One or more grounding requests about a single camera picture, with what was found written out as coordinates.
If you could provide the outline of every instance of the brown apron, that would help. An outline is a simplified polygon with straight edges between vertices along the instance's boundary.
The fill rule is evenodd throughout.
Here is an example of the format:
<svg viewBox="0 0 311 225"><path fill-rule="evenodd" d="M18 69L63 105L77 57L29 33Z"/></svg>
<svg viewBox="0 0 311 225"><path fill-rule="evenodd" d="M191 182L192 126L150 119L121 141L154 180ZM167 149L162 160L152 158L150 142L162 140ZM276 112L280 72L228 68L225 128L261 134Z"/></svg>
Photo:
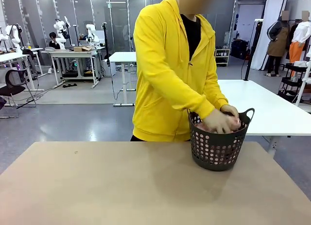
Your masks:
<svg viewBox="0 0 311 225"><path fill-rule="evenodd" d="M267 54L269 56L284 56L286 51L286 41L290 29L283 27L280 33L277 35L277 41L271 41L268 47Z"/></svg>

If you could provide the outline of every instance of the yellow hoodie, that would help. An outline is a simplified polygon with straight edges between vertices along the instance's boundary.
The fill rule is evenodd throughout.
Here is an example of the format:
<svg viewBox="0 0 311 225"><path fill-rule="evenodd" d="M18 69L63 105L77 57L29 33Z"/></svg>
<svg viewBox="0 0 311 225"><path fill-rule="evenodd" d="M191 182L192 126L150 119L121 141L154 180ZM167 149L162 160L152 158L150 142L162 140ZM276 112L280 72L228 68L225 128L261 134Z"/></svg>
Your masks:
<svg viewBox="0 0 311 225"><path fill-rule="evenodd" d="M149 5L134 30L137 98L133 135L145 141L190 139L187 109L201 118L228 104L217 82L215 32L201 15L201 41L189 62L187 34L176 0Z"/></svg>

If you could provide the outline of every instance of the white table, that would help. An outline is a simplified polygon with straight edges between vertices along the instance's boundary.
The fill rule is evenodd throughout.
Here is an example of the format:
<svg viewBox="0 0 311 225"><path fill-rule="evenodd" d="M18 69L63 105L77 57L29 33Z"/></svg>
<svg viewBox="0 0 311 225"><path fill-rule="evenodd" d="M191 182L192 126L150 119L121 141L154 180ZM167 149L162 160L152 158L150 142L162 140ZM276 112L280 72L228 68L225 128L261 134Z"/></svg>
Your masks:
<svg viewBox="0 0 311 225"><path fill-rule="evenodd" d="M47 75L47 73L43 73L43 71L42 71L41 63L40 63L39 56L38 56L38 52L39 52L40 50L43 50L43 48L33 48L33 49L30 49L30 50L31 50L31 51L34 53L34 55L37 57L38 65L39 65L40 72L41 72L41 75L39 75L38 78Z"/></svg>
<svg viewBox="0 0 311 225"><path fill-rule="evenodd" d="M253 81L219 80L222 93L239 112L255 109L249 136L271 136L273 156L281 136L311 136L311 115Z"/></svg>
<svg viewBox="0 0 311 225"><path fill-rule="evenodd" d="M56 74L56 68L55 68L55 63L54 63L54 58L57 59L57 66L60 69L60 64L59 64L59 58L61 58L63 60L63 58L75 58L77 61L77 68L78 68L78 78L67 78L67 79L90 79L90 77L84 77L81 75L80 73L80 66L79 66L79 61L78 58L90 58L90 62L91 62L91 67L92 67L92 79L93 79L93 86L92 88L94 88L98 83L99 83L99 79L98 79L98 74L100 71L97 72L97 75L95 76L95 69L94 69L94 65L93 65L93 57L97 56L97 51L100 51L104 49L104 47L96 47L95 50L89 51L89 52L74 52L74 51L69 51L69 50L55 50L54 52L47 52L47 51L42 51L42 53L48 53L51 55L51 59L52 59L52 64L53 64L53 69L54 69L54 74L55 74L55 78L56 78L56 82L57 85L60 85L61 83L58 82L57 79L57 74Z"/></svg>
<svg viewBox="0 0 311 225"><path fill-rule="evenodd" d="M19 62L20 67L23 67L23 64L21 63L22 61L25 62L26 65L26 70L28 73L28 78L29 78L29 83L30 83L30 91L44 91L42 89L35 89L34 82L31 76L29 64L28 64L28 56L29 55L23 55L22 53L19 52L11 52L11 53L6 53L3 55L0 55L0 62L5 64L8 63L10 67L12 67L13 62Z"/></svg>
<svg viewBox="0 0 311 225"><path fill-rule="evenodd" d="M122 69L122 80L123 80L123 102L121 104L114 104L114 106L135 106L135 104L127 103L127 91L136 91L132 89L132 82L130 82L130 89L126 89L126 79L125 79L125 70L124 65L128 63L128 72L131 73L131 63L136 62L136 52L115 52L109 57L110 62L121 63Z"/></svg>

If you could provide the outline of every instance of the white shirt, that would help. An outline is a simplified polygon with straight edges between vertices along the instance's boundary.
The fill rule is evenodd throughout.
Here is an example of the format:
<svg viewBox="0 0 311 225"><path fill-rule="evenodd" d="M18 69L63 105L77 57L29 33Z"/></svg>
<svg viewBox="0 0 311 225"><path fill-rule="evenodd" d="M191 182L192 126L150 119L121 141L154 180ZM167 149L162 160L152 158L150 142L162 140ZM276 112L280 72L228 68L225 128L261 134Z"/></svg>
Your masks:
<svg viewBox="0 0 311 225"><path fill-rule="evenodd" d="M311 22L301 22L298 24L294 33L292 42L306 43L306 40L311 36Z"/></svg>

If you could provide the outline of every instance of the ceiling light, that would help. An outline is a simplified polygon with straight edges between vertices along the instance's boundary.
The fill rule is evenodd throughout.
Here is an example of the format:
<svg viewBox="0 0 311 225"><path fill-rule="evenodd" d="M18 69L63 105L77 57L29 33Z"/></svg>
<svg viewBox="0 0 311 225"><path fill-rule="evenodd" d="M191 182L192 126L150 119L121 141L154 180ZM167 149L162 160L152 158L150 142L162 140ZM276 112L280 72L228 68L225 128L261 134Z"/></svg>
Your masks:
<svg viewBox="0 0 311 225"><path fill-rule="evenodd" d="M125 1L106 1L106 3L126 3Z"/></svg>

